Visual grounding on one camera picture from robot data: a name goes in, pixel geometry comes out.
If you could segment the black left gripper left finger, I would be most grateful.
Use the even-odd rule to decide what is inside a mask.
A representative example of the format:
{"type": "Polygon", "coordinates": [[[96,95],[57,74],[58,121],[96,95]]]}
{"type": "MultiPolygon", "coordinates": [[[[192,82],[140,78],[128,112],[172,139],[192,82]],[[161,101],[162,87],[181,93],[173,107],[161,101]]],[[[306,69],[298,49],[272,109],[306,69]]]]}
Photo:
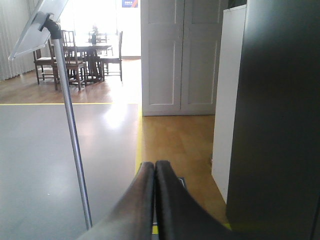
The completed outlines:
{"type": "Polygon", "coordinates": [[[79,240],[150,240],[154,214],[154,164],[143,162],[112,211],[79,240]]]}

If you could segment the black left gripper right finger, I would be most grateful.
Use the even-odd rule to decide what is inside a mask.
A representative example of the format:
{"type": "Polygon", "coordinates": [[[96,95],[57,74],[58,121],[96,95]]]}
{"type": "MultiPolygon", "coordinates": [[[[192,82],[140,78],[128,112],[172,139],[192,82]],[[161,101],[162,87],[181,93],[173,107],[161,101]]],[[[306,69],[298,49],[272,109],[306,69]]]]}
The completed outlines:
{"type": "Polygon", "coordinates": [[[155,164],[155,208],[160,240],[240,239],[194,200],[167,160],[155,164]]]}

